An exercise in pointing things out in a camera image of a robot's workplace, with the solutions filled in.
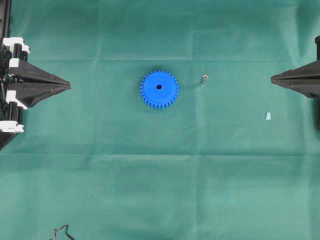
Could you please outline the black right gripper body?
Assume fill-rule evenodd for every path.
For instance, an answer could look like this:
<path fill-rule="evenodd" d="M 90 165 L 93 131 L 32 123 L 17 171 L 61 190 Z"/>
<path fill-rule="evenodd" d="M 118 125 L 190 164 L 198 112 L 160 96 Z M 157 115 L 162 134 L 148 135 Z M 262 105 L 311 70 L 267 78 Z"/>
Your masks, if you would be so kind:
<path fill-rule="evenodd" d="M 319 80 L 320 79 L 320 36 L 318 35 L 315 39 L 314 42 L 316 44 L 316 57 L 317 57 L 317 75 L 316 78 Z M 317 97 L 316 100 L 316 126 L 318 129 L 320 129 L 320 97 Z"/>

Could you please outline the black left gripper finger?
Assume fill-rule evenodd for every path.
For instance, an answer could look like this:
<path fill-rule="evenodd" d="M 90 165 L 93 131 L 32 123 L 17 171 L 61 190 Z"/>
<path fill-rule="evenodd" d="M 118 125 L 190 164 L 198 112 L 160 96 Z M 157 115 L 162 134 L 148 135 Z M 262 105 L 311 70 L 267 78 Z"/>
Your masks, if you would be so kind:
<path fill-rule="evenodd" d="M 51 83 L 69 85 L 70 83 L 54 74 L 46 72 L 41 68 L 21 59 L 11 59 L 9 61 L 8 73 L 18 76 L 23 80 L 31 80 L 39 83 Z"/>
<path fill-rule="evenodd" d="M 71 89 L 70 84 L 12 83 L 7 86 L 5 100 L 16 102 L 18 107 L 32 108 L 38 102 Z"/>

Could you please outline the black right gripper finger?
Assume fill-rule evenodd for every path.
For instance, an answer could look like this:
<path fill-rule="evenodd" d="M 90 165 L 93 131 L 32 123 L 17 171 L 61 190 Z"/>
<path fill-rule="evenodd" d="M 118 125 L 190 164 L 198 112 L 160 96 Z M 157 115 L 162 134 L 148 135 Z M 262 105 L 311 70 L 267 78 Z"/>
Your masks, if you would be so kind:
<path fill-rule="evenodd" d="M 296 69 L 291 69 L 271 77 L 271 81 L 317 79 L 317 61 L 311 62 Z"/>
<path fill-rule="evenodd" d="M 273 84 L 298 92 L 307 98 L 320 98 L 319 80 L 272 80 Z"/>

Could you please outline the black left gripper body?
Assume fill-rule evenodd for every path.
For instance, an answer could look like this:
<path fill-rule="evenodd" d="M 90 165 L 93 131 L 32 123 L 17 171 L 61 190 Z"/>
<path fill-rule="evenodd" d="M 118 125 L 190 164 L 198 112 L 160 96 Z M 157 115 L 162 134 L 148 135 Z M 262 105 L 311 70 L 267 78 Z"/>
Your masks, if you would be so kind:
<path fill-rule="evenodd" d="M 4 133 L 24 132 L 24 111 L 28 108 L 17 98 L 16 90 L 9 90 L 10 84 L 22 80 L 10 74 L 10 68 L 17 68 L 19 61 L 28 60 L 30 47 L 22 37 L 0 39 L 0 131 Z"/>

